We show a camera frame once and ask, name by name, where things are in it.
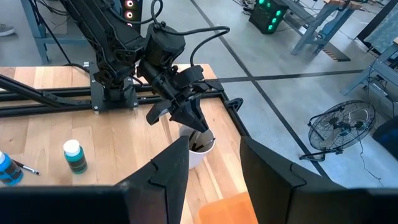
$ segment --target electric fan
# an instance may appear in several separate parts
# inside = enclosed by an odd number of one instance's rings
[[[343,153],[343,149],[362,140],[376,122],[373,105],[360,100],[340,103],[323,114],[310,119],[310,144],[321,152],[300,157],[311,161],[324,161],[328,153]]]

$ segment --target black floor stripe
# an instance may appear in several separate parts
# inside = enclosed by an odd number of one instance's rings
[[[303,74],[290,74],[290,75],[265,75],[260,77],[232,77],[232,78],[219,78],[218,80],[222,83],[229,82],[247,82],[251,80],[280,80],[288,78],[307,78],[307,77],[322,77],[328,75],[347,75],[361,73],[362,70],[344,70],[336,72],[314,72],[314,73],[303,73]]]
[[[192,4],[196,7],[196,9],[198,10],[198,12],[200,13],[200,15],[204,18],[204,20],[206,20],[207,24],[210,27],[214,27],[214,24],[210,21],[210,19],[207,17],[207,15],[202,11],[202,9],[199,7],[199,5],[195,2],[195,0],[190,0],[192,2]],[[235,59],[236,63],[238,63],[238,65],[242,68],[242,70],[245,72],[245,74],[248,76],[250,82],[253,83],[253,85],[256,87],[256,89],[258,90],[258,92],[261,94],[261,96],[265,99],[265,101],[269,104],[269,106],[271,107],[271,109],[274,111],[274,113],[277,115],[277,117],[279,118],[279,120],[282,122],[282,124],[285,126],[285,128],[288,130],[288,132],[290,133],[290,135],[294,138],[294,140],[297,142],[298,146],[300,146],[300,148],[302,149],[302,151],[305,154],[309,154],[310,151],[307,149],[307,147],[305,146],[305,144],[301,141],[301,139],[299,138],[299,136],[296,134],[296,132],[293,130],[293,128],[290,126],[290,124],[286,121],[286,119],[283,117],[283,115],[280,113],[280,111],[278,110],[278,108],[275,106],[275,104],[272,102],[272,100],[268,97],[268,95],[264,92],[264,90],[261,88],[261,86],[254,80],[253,75],[250,73],[250,71],[248,70],[248,68],[246,68],[246,66],[243,64],[242,60],[240,60],[240,58],[236,55],[236,53],[234,52],[234,50],[231,48],[231,46],[229,45],[229,43],[227,43],[227,41],[225,40],[224,37],[219,37],[220,41],[223,43],[223,45],[227,48],[228,52],[232,55],[232,57]],[[323,168],[320,166],[320,164],[316,161],[311,161],[311,163],[313,164],[313,166],[317,169],[317,171],[319,172],[319,174],[322,177],[326,177],[328,179],[329,176],[326,174],[326,172],[323,170]]]

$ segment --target blue bottle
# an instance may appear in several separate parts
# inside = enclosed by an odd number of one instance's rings
[[[0,181],[5,185],[14,186],[23,176],[21,168],[7,154],[0,151]]]
[[[83,148],[77,140],[69,140],[63,145],[64,155],[74,174],[82,174],[87,170],[87,162]]]

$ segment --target wooden tabletop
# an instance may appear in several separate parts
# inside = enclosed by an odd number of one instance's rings
[[[336,4],[336,5],[339,5],[339,6],[344,6],[344,4],[345,4],[344,0],[323,0],[323,2],[325,2],[327,4]],[[362,8],[362,4],[359,3],[359,2],[351,1],[351,2],[349,2],[347,8],[354,9],[354,10],[361,9]]]
[[[202,67],[205,78],[216,78],[209,65]],[[35,88],[90,83],[88,74],[72,67],[3,67],[0,74]],[[178,139],[180,125],[170,122],[170,115],[153,126],[147,124],[151,106],[100,115],[88,110],[2,118],[1,150],[40,171],[40,177],[24,172],[23,185],[113,185]],[[193,223],[207,203],[247,191],[239,158],[240,135],[231,118],[219,99],[202,100],[201,108],[217,140],[212,152],[189,172],[182,223]],[[63,143],[69,139],[79,140],[84,148],[88,170],[82,175],[72,174],[63,156]]]

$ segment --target paper cup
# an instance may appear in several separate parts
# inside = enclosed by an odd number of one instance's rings
[[[192,132],[195,130],[188,126],[182,126],[180,128],[180,136],[191,136]],[[195,168],[199,165],[205,156],[214,148],[215,141],[213,132],[208,129],[204,133],[197,131],[192,139],[189,141],[189,169]],[[192,151],[193,145],[196,143],[196,147],[204,146],[203,148],[197,150],[197,152]]]

